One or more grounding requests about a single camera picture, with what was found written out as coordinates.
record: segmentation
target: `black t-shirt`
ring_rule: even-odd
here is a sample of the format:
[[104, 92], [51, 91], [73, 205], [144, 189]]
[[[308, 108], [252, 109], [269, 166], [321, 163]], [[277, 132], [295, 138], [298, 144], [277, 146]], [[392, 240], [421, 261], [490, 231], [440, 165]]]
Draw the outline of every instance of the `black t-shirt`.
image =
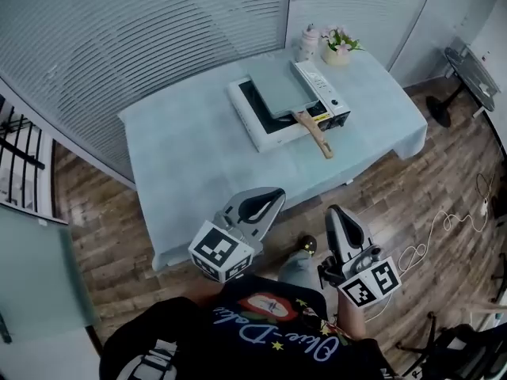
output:
[[116, 380], [157, 340], [175, 344], [176, 378], [392, 378], [375, 340], [353, 341], [328, 322], [317, 291], [249, 275], [201, 309], [187, 298], [158, 302], [106, 342], [102, 380]]

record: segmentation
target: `window blinds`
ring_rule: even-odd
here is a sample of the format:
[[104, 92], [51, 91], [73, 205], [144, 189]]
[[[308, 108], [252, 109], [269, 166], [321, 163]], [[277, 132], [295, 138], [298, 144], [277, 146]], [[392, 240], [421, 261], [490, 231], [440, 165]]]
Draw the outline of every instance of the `window blinds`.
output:
[[123, 108], [192, 74], [282, 48], [288, 0], [0, 0], [0, 77], [133, 180]]
[[309, 23], [340, 25], [387, 69], [408, 38], [425, 0], [291, 0], [287, 45]]

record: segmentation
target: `light blue tablecloth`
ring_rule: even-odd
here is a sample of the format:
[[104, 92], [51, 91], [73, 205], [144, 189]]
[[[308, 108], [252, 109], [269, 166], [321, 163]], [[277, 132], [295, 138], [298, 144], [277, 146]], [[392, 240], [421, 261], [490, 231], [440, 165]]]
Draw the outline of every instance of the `light blue tablecloth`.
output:
[[355, 51], [345, 68], [316, 60], [352, 110], [344, 127], [326, 131], [334, 158], [326, 160], [309, 135], [260, 154], [226, 92], [247, 76], [249, 60], [188, 78], [120, 114], [155, 270], [188, 259], [184, 244], [237, 192], [281, 187], [292, 207], [353, 179], [391, 149], [404, 159], [424, 145], [427, 123], [412, 100], [369, 53]]

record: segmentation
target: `black stand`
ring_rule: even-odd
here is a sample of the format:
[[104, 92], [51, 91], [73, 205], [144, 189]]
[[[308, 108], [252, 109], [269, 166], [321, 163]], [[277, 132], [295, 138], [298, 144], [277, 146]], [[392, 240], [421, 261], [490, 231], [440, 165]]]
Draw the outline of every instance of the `black stand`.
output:
[[465, 84], [461, 82], [458, 89], [444, 101], [440, 101], [434, 96], [426, 97], [426, 106], [428, 107], [429, 113], [442, 127], [451, 127], [451, 116], [449, 115], [448, 107], [464, 88]]
[[436, 316], [434, 313], [428, 313], [428, 318], [431, 320], [431, 328], [429, 330], [429, 338], [428, 342], [426, 343], [426, 348], [420, 349], [420, 348], [407, 348], [402, 346], [401, 342], [398, 342], [396, 344], [396, 348], [400, 349], [401, 351], [407, 351], [407, 352], [415, 352], [420, 353], [421, 356], [419, 359], [415, 361], [415, 363], [408, 368], [408, 370], [403, 373], [402, 377], [407, 376], [410, 374], [410, 372], [415, 369], [417, 366], [419, 366], [421, 363], [425, 361], [425, 359], [431, 355], [431, 352], [435, 348], [435, 330], [436, 330]]
[[495, 298], [492, 298], [491, 302], [498, 302], [498, 300], [500, 299], [502, 293], [505, 290], [507, 290], [507, 259], [505, 258], [505, 254], [504, 253], [500, 253], [500, 258], [501, 258], [501, 261], [503, 262], [503, 265], [504, 265], [504, 274], [503, 275], [492, 275], [491, 276], [492, 280], [499, 280], [499, 279], [501, 279], [501, 285], [500, 285], [500, 289], [498, 290], [497, 296]]

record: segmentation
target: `small bottle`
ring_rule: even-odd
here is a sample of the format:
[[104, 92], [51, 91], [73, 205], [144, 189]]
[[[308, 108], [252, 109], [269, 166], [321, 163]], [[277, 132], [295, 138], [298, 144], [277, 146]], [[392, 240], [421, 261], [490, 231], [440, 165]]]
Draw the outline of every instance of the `small bottle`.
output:
[[303, 60], [313, 60], [318, 50], [318, 38], [320, 32], [315, 29], [313, 24], [308, 25], [308, 28], [303, 31], [299, 46], [295, 54], [295, 60], [302, 62]]

